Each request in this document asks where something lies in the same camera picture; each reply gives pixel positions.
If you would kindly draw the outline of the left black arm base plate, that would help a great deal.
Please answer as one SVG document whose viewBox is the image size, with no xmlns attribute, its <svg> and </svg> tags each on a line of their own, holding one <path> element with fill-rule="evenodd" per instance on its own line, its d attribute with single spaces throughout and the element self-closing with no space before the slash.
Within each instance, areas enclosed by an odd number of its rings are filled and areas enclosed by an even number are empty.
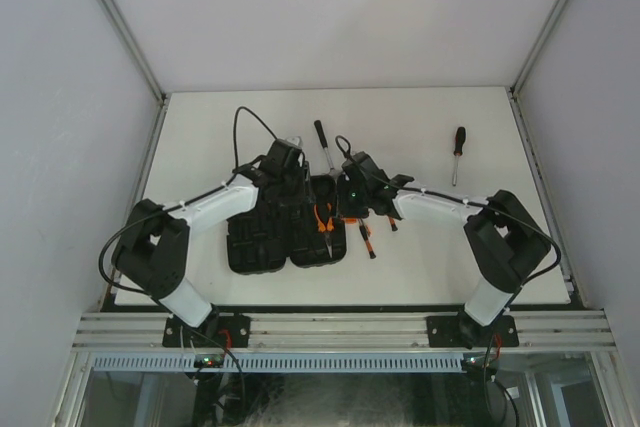
<svg viewBox="0 0 640 427">
<path fill-rule="evenodd" d="M 225 347 L 246 348 L 249 345 L 251 319 L 234 314 L 212 314 L 200 327 L 190 327 L 177 317 L 169 318 L 164 327 L 165 348 Z"/>
</svg>

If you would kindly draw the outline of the orange handled needle-nose pliers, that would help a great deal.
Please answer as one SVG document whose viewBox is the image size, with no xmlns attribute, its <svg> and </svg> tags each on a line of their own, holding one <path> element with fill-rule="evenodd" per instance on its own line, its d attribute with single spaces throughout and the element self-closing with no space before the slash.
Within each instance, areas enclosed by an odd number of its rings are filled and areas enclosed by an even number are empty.
<svg viewBox="0 0 640 427">
<path fill-rule="evenodd" d="M 332 258 L 333 243 L 331 235 L 334 232 L 332 205 L 329 202 L 317 202 L 313 207 L 313 212 L 317 230 L 323 235 L 328 255 Z"/>
</svg>

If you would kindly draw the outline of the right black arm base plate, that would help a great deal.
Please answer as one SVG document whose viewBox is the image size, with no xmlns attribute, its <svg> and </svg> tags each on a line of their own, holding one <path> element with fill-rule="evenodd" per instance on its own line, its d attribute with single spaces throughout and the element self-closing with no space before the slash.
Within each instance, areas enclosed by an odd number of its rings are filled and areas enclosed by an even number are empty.
<svg viewBox="0 0 640 427">
<path fill-rule="evenodd" d="M 490 340 L 494 346 L 498 340 L 502 347 L 520 345 L 512 316 L 502 316 L 489 326 L 480 326 L 458 315 L 430 315 L 426 317 L 426 332 L 429 345 L 434 348 L 487 347 Z"/>
</svg>

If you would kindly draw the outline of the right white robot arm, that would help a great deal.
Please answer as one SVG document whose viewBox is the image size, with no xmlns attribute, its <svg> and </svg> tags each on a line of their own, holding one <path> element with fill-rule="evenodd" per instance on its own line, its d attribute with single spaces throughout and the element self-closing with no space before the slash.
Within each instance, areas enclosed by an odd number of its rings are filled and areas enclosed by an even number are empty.
<svg viewBox="0 0 640 427">
<path fill-rule="evenodd" d="M 521 290 L 556 268 L 562 254 L 557 243 L 533 220 L 510 191 L 489 197 L 429 190 L 407 175 L 390 178 L 361 151 L 342 151 L 338 178 L 338 211 L 363 218 L 371 212 L 397 221 L 457 219 L 469 244 L 480 279 L 456 316 L 455 339 L 467 348 L 483 345 L 495 323 Z"/>
</svg>

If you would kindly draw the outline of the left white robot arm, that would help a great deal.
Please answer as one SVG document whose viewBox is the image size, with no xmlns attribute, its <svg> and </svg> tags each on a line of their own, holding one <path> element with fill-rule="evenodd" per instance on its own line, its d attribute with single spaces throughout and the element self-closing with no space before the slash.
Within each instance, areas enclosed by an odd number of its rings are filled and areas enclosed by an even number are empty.
<svg viewBox="0 0 640 427">
<path fill-rule="evenodd" d="M 184 323 L 184 335 L 206 347 L 219 334 L 213 306 L 186 275 L 190 242 L 197 235 L 253 210 L 259 202 L 295 205 L 304 199 L 305 160 L 299 137 L 277 138 L 268 152 L 237 166 L 232 178 L 172 207 L 139 201 L 114 234 L 111 265 Z"/>
</svg>

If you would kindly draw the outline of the black plastic tool case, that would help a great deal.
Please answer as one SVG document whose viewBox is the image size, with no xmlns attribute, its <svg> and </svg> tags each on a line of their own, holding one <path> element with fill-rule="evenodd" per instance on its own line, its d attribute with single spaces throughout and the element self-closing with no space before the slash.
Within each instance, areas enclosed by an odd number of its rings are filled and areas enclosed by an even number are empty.
<svg viewBox="0 0 640 427">
<path fill-rule="evenodd" d="M 256 207 L 228 220 L 227 261 L 232 272 L 241 275 L 272 273 L 286 262 L 299 268 L 337 263 L 347 253 L 346 227 L 338 217 L 336 182 L 328 174 L 309 178 L 310 198 L 295 206 L 258 201 Z M 313 207 L 317 202 L 332 205 L 333 257 L 317 230 Z"/>
</svg>

